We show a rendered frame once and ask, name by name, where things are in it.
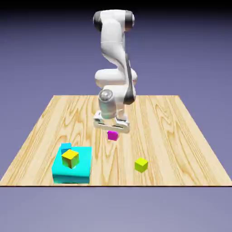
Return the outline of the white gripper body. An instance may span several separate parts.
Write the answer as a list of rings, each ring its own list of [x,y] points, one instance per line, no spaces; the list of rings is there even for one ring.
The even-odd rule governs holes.
[[[128,120],[118,120],[116,117],[112,118],[113,124],[107,124],[106,119],[102,117],[101,111],[97,111],[93,117],[93,125],[105,131],[116,131],[118,133],[128,134],[130,132],[130,123]]]

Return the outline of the large cyan box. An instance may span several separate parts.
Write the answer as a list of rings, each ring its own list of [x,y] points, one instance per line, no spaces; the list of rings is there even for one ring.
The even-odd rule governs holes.
[[[52,176],[55,184],[89,184],[92,163],[91,147],[72,147],[79,153],[79,163],[71,169],[62,164],[61,146],[52,165]]]

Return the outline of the small yellow cube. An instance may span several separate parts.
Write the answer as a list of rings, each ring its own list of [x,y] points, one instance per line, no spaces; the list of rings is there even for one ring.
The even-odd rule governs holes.
[[[79,153],[68,149],[62,154],[62,164],[73,169],[79,163]]]

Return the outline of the small lime cube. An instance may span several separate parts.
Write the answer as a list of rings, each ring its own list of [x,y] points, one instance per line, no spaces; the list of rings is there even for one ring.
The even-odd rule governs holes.
[[[146,159],[140,157],[135,161],[135,170],[137,170],[138,172],[143,173],[147,170],[147,168],[148,161]]]

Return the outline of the small magenta cube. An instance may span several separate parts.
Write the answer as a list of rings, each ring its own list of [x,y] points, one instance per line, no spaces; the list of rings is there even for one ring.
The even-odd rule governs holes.
[[[119,137],[119,134],[118,134],[117,131],[111,131],[111,130],[109,130],[107,132],[107,137],[108,137],[109,140],[117,141],[118,137]]]

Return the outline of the small blue cube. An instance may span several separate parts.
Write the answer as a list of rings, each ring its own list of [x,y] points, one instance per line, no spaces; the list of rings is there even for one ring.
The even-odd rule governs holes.
[[[67,150],[72,148],[71,143],[62,143],[60,146],[61,154],[65,153]]]

